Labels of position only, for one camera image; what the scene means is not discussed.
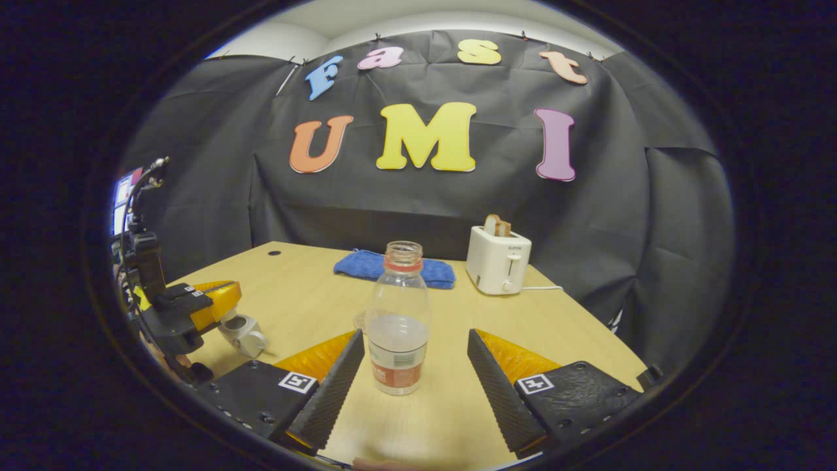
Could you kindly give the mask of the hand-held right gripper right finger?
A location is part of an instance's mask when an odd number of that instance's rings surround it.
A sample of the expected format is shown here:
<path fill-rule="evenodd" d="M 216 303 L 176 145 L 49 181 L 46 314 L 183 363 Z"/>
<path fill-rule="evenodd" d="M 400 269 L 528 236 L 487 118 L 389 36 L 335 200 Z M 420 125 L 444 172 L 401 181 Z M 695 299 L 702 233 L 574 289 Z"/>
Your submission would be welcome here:
<path fill-rule="evenodd" d="M 559 366 L 477 328 L 469 331 L 467 355 L 518 459 L 576 447 L 641 394 L 587 361 Z"/>

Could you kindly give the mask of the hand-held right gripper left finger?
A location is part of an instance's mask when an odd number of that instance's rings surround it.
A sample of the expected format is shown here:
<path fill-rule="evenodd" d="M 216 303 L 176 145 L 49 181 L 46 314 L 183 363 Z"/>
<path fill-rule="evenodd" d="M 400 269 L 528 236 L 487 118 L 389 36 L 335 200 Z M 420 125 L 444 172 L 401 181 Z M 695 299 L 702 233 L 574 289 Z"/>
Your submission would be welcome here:
<path fill-rule="evenodd" d="M 313 457 L 326 447 L 364 355 L 356 329 L 276 364 L 244 363 L 196 394 L 240 427 Z"/>

